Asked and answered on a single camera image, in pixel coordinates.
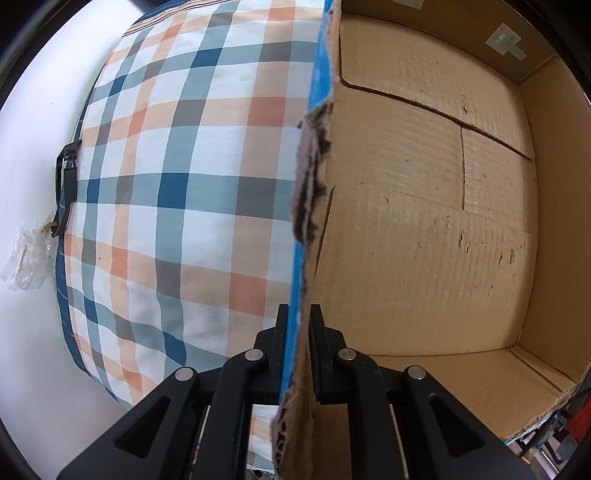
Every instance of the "orange and blue plaid pattern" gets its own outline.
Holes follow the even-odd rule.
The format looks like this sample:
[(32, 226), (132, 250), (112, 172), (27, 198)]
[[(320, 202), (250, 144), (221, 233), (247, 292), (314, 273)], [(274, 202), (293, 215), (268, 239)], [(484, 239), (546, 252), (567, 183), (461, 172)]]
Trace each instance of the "orange and blue plaid pattern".
[[(122, 37), (82, 123), (56, 279), (76, 363), (128, 407), (251, 348), (287, 303), (323, 0), (191, 0)], [(255, 407), (250, 465), (272, 469)]]

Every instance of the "plaid pillow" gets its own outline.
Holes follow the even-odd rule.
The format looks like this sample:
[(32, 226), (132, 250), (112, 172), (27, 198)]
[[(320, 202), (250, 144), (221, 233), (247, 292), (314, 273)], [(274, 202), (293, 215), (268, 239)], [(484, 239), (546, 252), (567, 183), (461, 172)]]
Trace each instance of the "plaid pillow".
[[(251, 348), (288, 302), (289, 205), (323, 0), (192, 0), (133, 25), (82, 123), (56, 279), (79, 367), (131, 407)], [(255, 407), (248, 462), (272, 469)]]

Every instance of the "metal rivet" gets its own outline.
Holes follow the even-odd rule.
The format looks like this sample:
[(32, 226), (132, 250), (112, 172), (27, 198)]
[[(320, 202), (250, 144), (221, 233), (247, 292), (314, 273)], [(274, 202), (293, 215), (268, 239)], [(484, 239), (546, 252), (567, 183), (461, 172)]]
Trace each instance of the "metal rivet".
[(251, 362), (256, 362), (257, 360), (260, 360), (263, 357), (263, 355), (264, 353), (258, 348), (251, 348), (248, 352), (244, 354), (246, 359), (250, 360)]
[(174, 377), (180, 382), (186, 382), (193, 378), (193, 370), (188, 367), (179, 368), (175, 373)]
[(339, 350), (339, 357), (343, 360), (352, 360), (357, 356), (357, 352), (352, 348), (342, 348)]
[(422, 380), (427, 376), (427, 372), (425, 372), (423, 367), (413, 365), (408, 369), (408, 375), (410, 378), (414, 378), (415, 380)]

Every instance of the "corrugated cardboard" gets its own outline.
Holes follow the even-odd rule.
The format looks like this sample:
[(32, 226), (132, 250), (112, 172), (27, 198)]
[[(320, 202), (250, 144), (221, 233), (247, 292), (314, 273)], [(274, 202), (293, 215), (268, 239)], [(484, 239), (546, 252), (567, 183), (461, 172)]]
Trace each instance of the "corrugated cardboard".
[(521, 330), (534, 263), (530, 233), (369, 182), (338, 184), (313, 302), (368, 355), (507, 348)]
[[(277, 423), (287, 439), (286, 480), (307, 478), (310, 469), (319, 480), (350, 475), (346, 409), (312, 405), (303, 375), (311, 302), (320, 302), (326, 323), (349, 346), (379, 364), (423, 365), (502, 439), (564, 404), (589, 366), (589, 103), (545, 41), (513, 17), (499, 18), (507, 7), (495, 0), (440, 3), (472, 9), (465, 18), (490, 16), (494, 29), (504, 22), (523, 37), (521, 48), (548, 53), (527, 74), (512, 71), (516, 82), (528, 76), (519, 87), (466, 53), (392, 23), (398, 14), (391, 12), (408, 8), (418, 16), (400, 14), (400, 23), (508, 75), (484, 51), (462, 46), (486, 22), (459, 35), (455, 20), (434, 21), (433, 1), (422, 10), (391, 10), (385, 1), (348, 0), (349, 12), (390, 22), (345, 18), (340, 59), (339, 3), (327, 14), (328, 44), (321, 42), (314, 78), (334, 73), (334, 89), (311, 96), (313, 134), (298, 159), (310, 166), (325, 148), (326, 164), (305, 171), (308, 191), (325, 184), (330, 196), (306, 203), (315, 208), (304, 241), (301, 362), (282, 409), (290, 420)], [(482, 33), (483, 42), (490, 34)], [(319, 141), (326, 134), (330, 149)], [(311, 445), (310, 419), (298, 417), (310, 406)], [(313, 465), (298, 462), (308, 447)]]
[[(429, 33), (468, 52), (517, 84), (555, 55), (535, 28), (500, 1), (425, 0), (417, 10), (391, 0), (343, 0), (343, 12), (379, 18)], [(509, 53), (502, 56), (486, 45), (487, 39), (502, 23), (521, 37), (517, 45), (527, 54), (523, 61)]]
[(559, 60), (521, 92), (537, 154), (540, 241), (519, 346), (578, 382), (591, 358), (591, 108)]
[(356, 15), (343, 15), (340, 45), (346, 83), (419, 103), (534, 157), (519, 89), (474, 57), (412, 28)]

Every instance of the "black clip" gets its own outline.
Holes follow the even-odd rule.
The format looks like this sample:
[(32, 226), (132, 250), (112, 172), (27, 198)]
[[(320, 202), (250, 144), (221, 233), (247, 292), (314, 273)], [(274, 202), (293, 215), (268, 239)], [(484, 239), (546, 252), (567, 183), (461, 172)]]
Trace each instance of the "black clip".
[[(66, 231), (70, 209), (78, 197), (78, 151), (82, 140), (67, 144), (56, 158), (56, 215), (51, 226), (52, 238)], [(63, 213), (60, 216), (60, 201), (63, 192)]]

